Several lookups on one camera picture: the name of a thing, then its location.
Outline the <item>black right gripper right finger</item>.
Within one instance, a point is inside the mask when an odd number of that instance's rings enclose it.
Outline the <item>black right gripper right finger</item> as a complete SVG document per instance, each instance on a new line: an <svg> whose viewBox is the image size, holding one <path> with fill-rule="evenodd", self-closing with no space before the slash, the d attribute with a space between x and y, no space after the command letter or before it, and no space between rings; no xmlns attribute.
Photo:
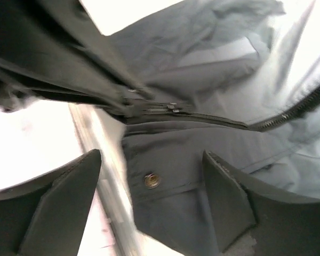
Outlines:
<svg viewBox="0 0 320 256"><path fill-rule="evenodd" d="M320 199L269 185L211 152L202 164L223 255L320 255Z"/></svg>

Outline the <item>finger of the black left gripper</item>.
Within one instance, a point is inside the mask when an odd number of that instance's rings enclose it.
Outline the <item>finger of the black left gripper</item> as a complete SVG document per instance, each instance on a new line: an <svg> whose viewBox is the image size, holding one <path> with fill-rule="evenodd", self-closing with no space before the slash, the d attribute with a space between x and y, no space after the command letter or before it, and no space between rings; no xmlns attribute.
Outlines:
<svg viewBox="0 0 320 256"><path fill-rule="evenodd" d="M123 89L153 98L80 1L0 1L0 110L46 99L130 116Z"/></svg>

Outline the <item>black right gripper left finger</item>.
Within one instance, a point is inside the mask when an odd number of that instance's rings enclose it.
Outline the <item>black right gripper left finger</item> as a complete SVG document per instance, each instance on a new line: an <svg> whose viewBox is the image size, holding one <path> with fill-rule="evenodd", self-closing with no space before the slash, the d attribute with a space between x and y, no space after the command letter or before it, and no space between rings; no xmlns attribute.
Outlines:
<svg viewBox="0 0 320 256"><path fill-rule="evenodd" d="M101 169L92 149L0 190L0 255L77 255Z"/></svg>

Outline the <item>grey black gradient jacket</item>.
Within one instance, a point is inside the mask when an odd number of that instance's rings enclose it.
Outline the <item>grey black gradient jacket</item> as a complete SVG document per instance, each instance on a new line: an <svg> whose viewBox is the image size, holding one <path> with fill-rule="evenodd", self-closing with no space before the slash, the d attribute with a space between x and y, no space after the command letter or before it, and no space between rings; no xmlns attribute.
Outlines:
<svg viewBox="0 0 320 256"><path fill-rule="evenodd" d="M95 106L125 126L138 231L183 255L223 255L206 151L320 199L320 1L181 1L107 37L153 94L123 89L130 116Z"/></svg>

